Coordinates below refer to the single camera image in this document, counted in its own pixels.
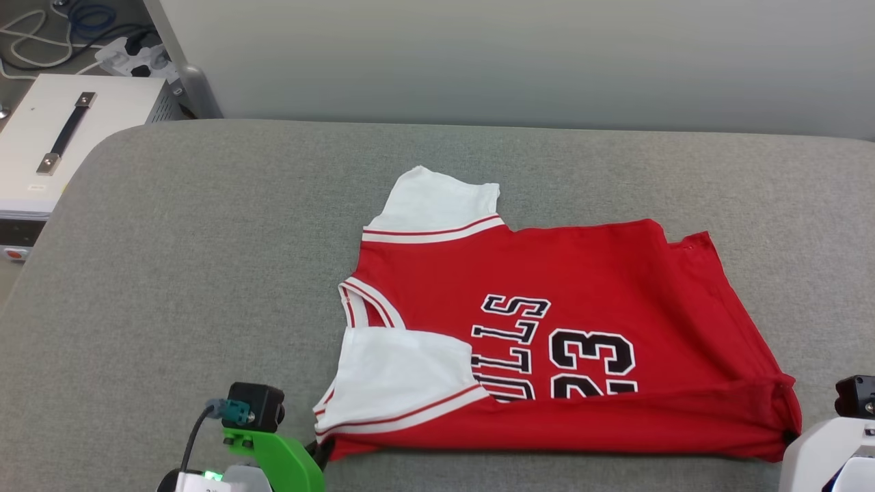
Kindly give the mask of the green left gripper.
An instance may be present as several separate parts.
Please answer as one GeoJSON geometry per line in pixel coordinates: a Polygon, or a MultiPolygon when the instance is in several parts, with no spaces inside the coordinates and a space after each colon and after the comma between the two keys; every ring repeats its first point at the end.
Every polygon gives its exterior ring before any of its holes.
{"type": "Polygon", "coordinates": [[[302,445],[275,433],[224,428],[223,442],[250,464],[228,467],[222,482],[232,491],[325,491],[325,469],[335,448],[334,437],[302,445]]]}

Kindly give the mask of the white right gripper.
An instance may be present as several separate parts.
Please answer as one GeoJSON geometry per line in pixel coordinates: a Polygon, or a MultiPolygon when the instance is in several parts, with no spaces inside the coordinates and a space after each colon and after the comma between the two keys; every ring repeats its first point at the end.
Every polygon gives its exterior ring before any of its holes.
{"type": "Polygon", "coordinates": [[[873,491],[874,421],[831,418],[788,446],[779,491],[873,491]]]}

